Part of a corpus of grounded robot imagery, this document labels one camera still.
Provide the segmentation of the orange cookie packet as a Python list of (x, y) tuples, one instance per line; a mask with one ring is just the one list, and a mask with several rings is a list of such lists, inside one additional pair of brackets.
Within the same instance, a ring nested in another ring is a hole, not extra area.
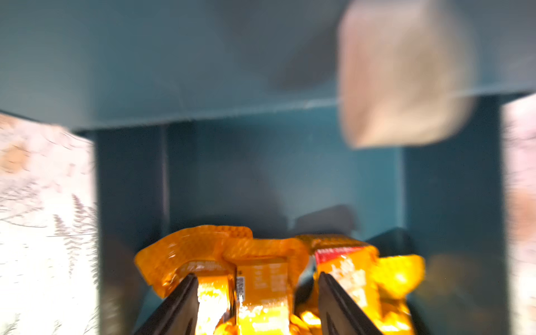
[(425, 278), (425, 260), (418, 255), (382, 257), (364, 241), (337, 234), (303, 234), (314, 285), (307, 300), (297, 305), (293, 324), (300, 334), (321, 334), (318, 279), (331, 275), (383, 334), (414, 334), (406, 297)]
[(195, 334), (291, 334), (308, 248), (297, 238), (256, 239), (248, 227), (198, 226), (139, 251), (135, 265), (161, 298), (198, 278)]

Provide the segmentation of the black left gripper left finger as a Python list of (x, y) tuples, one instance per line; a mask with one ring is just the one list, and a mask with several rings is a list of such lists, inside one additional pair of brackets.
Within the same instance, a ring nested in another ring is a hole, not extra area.
[(198, 277), (188, 274), (134, 335), (193, 335), (198, 320)]

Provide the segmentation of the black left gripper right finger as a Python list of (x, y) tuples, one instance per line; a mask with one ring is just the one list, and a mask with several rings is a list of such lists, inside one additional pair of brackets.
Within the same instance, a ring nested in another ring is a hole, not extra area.
[(324, 335), (382, 335), (333, 276), (322, 272), (318, 278), (318, 289)]

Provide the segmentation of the teal drawer cabinet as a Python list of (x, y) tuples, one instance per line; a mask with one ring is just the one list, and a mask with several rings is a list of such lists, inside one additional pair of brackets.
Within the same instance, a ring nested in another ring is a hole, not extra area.
[(402, 60), (411, 103), (437, 87), (432, 55), (467, 75), (451, 138), (350, 149), (339, 124), (337, 30), (353, 1), (3, 1), (1, 110), (94, 143), (102, 334), (156, 307), (134, 255), (200, 224), (261, 238), (346, 233), (416, 253), (419, 334), (511, 334), (501, 109), (535, 90), (534, 1), (367, 1), (359, 35)]

